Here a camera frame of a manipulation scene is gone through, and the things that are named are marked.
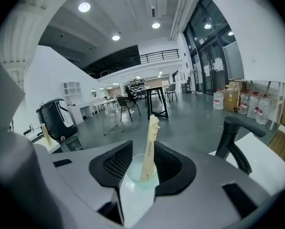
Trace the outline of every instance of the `plastic water jug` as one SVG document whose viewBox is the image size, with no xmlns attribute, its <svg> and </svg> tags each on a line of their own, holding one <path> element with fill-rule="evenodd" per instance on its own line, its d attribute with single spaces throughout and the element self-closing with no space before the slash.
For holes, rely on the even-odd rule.
<svg viewBox="0 0 285 229">
<path fill-rule="evenodd" d="M 220 89 L 217 89 L 217 92 L 213 96 L 213 108 L 214 109 L 223 109 L 224 95 Z"/>
<path fill-rule="evenodd" d="M 249 107 L 249 94 L 247 91 L 245 91 L 242 95 L 241 95 L 241 101 L 240 101 L 240 111 L 239 113 L 243 114 L 243 115 L 247 115 L 248 112 L 248 107 Z"/>
<path fill-rule="evenodd" d="M 259 104 L 259 97 L 258 97 L 258 92 L 253 92 L 253 95 L 250 98 L 249 101 L 249 108 L 247 112 L 247 117 L 250 117 L 252 119 L 255 119 L 257 116 L 258 112 L 258 104 Z"/>
<path fill-rule="evenodd" d="M 258 104 L 258 112 L 256 116 L 256 122 L 265 125 L 268 121 L 271 111 L 271 101 L 268 99 L 267 95 L 264 94 Z"/>
</svg>

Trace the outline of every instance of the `glass wall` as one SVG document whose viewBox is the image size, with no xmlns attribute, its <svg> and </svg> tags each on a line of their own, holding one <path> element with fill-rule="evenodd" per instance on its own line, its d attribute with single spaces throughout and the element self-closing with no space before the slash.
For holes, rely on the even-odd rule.
<svg viewBox="0 0 285 229">
<path fill-rule="evenodd" d="M 223 47 L 236 42 L 227 20 L 212 0 L 200 0 L 184 35 L 197 91 L 212 94 L 229 83 Z"/>
</svg>

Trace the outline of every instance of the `air conditioning unit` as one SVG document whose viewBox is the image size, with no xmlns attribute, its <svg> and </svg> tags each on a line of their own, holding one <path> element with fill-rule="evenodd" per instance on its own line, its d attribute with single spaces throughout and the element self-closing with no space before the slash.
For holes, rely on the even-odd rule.
<svg viewBox="0 0 285 229">
<path fill-rule="evenodd" d="M 168 0 L 146 0 L 148 16 L 162 18 L 167 15 Z"/>
</svg>

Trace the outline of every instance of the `chair backrest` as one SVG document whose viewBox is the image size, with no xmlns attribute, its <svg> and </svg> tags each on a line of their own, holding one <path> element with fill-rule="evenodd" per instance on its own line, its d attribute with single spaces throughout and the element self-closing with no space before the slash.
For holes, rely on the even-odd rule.
<svg viewBox="0 0 285 229">
<path fill-rule="evenodd" d="M 127 108 L 127 101 L 136 103 L 136 100 L 131 97 L 119 97 L 117 98 L 117 100 L 121 107 L 126 107 L 126 108 Z"/>
<path fill-rule="evenodd" d="M 175 84 L 174 83 L 172 83 L 168 88 L 167 88 L 167 90 L 168 91 L 175 91 Z"/>
</svg>

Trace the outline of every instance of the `black chair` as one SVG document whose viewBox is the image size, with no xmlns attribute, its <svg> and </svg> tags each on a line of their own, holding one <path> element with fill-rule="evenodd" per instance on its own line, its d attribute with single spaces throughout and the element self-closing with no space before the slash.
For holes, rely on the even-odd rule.
<svg viewBox="0 0 285 229">
<path fill-rule="evenodd" d="M 173 94 L 175 94 L 175 97 L 176 97 L 176 101 L 177 101 L 177 96 L 176 96 L 176 92 L 175 92 L 175 84 L 171 84 L 168 88 L 165 89 L 165 96 L 166 94 L 168 95 L 168 99 L 169 99 L 169 102 L 171 103 L 170 101 L 170 97 L 169 95 L 172 94 L 172 100 L 173 100 Z"/>
<path fill-rule="evenodd" d="M 139 110 L 139 107 L 136 103 L 136 100 L 134 98 L 131 98 L 131 97 L 119 97 L 117 98 L 118 100 L 118 103 L 121 107 L 121 117 L 120 117 L 120 121 L 122 121 L 122 111 L 126 110 L 128 111 L 129 113 L 129 117 L 131 118 L 131 121 L 133 122 L 133 119 L 132 119 L 132 114 L 130 112 L 130 109 L 131 108 L 135 108 L 137 107 L 138 108 L 138 112 L 139 112 L 139 115 L 140 114 L 140 110 Z"/>
</svg>

